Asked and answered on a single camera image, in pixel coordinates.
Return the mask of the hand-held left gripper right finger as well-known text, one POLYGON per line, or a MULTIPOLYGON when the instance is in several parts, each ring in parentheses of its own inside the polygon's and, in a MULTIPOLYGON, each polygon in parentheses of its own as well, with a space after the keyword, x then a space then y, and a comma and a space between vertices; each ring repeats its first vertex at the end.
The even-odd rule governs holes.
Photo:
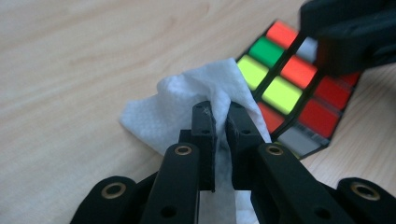
POLYGON ((233 188, 250 190, 254 178, 253 156, 263 143, 262 136, 247 110, 235 102, 230 104, 225 131, 231 150, 233 188))

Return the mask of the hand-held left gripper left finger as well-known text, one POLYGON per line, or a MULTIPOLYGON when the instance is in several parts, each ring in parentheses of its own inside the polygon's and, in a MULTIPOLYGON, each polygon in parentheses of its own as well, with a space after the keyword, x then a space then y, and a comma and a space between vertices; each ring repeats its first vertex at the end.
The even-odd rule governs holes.
POLYGON ((200 190, 215 190, 216 122, 211 104, 203 101, 192 107, 191 128, 181 130, 178 141, 198 147, 200 153, 200 190))

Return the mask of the white wet wipe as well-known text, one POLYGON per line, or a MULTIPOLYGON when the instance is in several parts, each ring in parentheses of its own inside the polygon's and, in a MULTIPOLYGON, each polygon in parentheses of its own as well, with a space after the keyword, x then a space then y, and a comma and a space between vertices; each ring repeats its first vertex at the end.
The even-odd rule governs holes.
POLYGON ((216 124, 214 192, 200 194, 199 224, 259 224, 248 190, 232 185, 231 155, 225 137, 230 104, 247 109, 264 141, 271 140, 262 113, 234 59, 208 63, 179 75, 162 79, 157 93, 129 102, 120 123, 138 139, 160 154, 173 145, 181 130, 191 126, 191 109, 209 101, 216 124))

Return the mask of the colourful puzzle cube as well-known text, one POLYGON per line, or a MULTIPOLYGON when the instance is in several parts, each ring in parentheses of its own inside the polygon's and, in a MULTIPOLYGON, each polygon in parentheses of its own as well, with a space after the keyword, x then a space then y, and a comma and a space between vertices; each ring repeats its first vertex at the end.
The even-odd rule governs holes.
POLYGON ((361 77, 322 74, 316 47, 315 39, 274 21, 236 60, 271 140, 299 159, 330 145, 361 77))

